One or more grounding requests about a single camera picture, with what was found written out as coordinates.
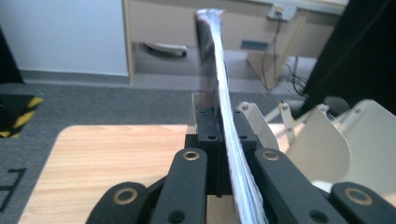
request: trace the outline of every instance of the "wooden table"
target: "wooden table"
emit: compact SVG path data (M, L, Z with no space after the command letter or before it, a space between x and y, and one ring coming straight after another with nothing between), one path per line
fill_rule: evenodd
M164 177L187 125L72 126L49 155L20 223L84 223L103 194Z

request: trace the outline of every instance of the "screw hole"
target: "screw hole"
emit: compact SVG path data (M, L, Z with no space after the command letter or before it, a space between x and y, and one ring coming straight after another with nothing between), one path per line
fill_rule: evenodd
M137 190L133 188L119 189L113 196L113 202L125 205L133 202L137 197Z
M199 153L196 151L188 151L183 154L184 159L187 161L195 161L199 158Z
M169 214L168 221L170 223L182 223L185 218L186 217L182 211L176 210Z
M329 219L327 218L326 215L324 215L322 212L319 212L317 210L313 210L309 213L309 216L314 220L316 223L327 223Z

